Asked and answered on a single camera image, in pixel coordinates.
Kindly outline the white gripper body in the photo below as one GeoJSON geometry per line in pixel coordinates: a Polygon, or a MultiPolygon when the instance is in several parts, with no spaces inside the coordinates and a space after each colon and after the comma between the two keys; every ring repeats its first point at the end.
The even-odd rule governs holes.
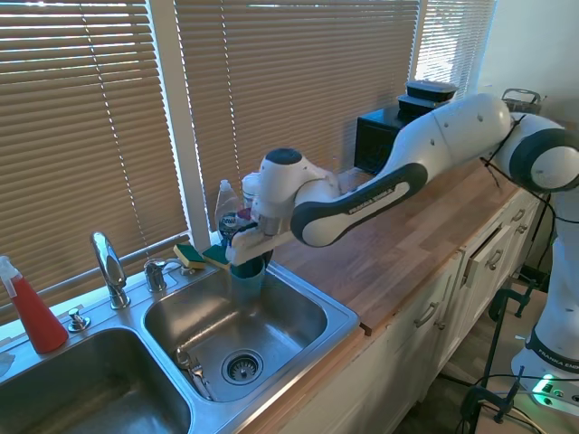
{"type": "Polygon", "coordinates": [[[269,236],[259,226],[250,225],[248,228],[235,233],[231,243],[226,248],[225,258],[232,265],[242,265],[248,260],[293,240],[294,236],[290,231],[269,236]]]}

